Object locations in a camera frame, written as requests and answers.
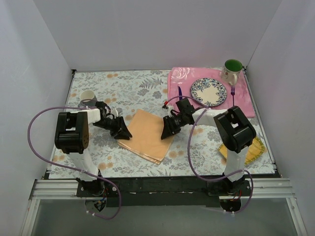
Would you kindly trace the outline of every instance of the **white wall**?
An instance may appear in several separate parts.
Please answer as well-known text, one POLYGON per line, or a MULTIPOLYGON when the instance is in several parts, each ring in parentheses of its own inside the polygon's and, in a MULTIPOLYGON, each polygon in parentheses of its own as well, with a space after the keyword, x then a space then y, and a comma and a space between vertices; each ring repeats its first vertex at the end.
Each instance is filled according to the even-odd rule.
POLYGON ((249 80, 280 172, 314 235, 315 1, 282 1, 249 65, 249 80))
MULTIPOLYGON (((27 143, 28 123, 44 108, 64 105, 70 80, 34 2, 0 0, 0 235, 19 235, 34 179, 44 174, 27 143)), ((32 132, 48 158, 57 112, 42 116, 32 132)))
POLYGON ((247 65, 281 0, 34 0, 71 69, 247 65))

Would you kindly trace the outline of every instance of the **pink cloth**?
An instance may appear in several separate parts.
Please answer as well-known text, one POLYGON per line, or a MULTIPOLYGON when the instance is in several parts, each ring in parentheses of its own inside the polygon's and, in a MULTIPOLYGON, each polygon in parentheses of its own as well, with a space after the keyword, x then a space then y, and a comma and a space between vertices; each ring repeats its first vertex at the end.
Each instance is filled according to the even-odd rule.
MULTIPOLYGON (((227 98, 221 105, 212 107, 211 109, 220 110, 232 107, 233 99, 231 95, 231 85, 222 81, 220 72, 220 70, 210 68, 174 67, 167 78, 168 99, 178 96, 178 86, 181 88, 183 96, 191 97, 190 87, 193 82, 201 78, 213 78, 223 83, 227 91, 227 98)), ((169 104, 174 106, 176 110, 177 106, 175 103, 178 100, 179 99, 176 98, 169 102, 169 104)), ((190 100, 190 103, 194 108, 200 107, 200 105, 194 101, 190 100)), ((239 106, 247 118, 255 117, 251 96, 243 72, 240 73, 237 84, 235 85, 234 105, 239 106)))

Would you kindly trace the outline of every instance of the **green mug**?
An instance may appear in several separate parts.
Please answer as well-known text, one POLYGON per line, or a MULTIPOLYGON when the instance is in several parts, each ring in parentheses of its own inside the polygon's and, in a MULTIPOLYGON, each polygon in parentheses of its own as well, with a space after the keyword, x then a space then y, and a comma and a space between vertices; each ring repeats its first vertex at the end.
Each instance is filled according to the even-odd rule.
POLYGON ((227 60, 221 72, 221 79, 230 85, 237 83, 237 78, 241 73, 243 65, 235 59, 227 60))

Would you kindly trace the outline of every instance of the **fork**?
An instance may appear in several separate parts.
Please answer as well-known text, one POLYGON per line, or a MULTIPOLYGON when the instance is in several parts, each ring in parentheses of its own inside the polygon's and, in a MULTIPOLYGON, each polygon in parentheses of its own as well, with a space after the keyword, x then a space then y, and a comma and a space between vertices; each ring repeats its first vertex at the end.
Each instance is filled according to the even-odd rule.
POLYGON ((233 97, 233 106, 234 106, 234 95, 235 95, 235 86, 232 85, 232 88, 231 88, 231 95, 233 97))

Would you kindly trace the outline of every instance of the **blue and white plate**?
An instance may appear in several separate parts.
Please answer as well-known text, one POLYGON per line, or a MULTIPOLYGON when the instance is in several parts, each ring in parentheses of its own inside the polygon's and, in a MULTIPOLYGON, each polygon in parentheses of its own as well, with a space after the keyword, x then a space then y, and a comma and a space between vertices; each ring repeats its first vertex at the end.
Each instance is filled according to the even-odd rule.
POLYGON ((220 81, 212 78, 196 80, 192 84, 190 92, 194 99, 209 107, 222 104, 227 97, 224 85, 220 81))

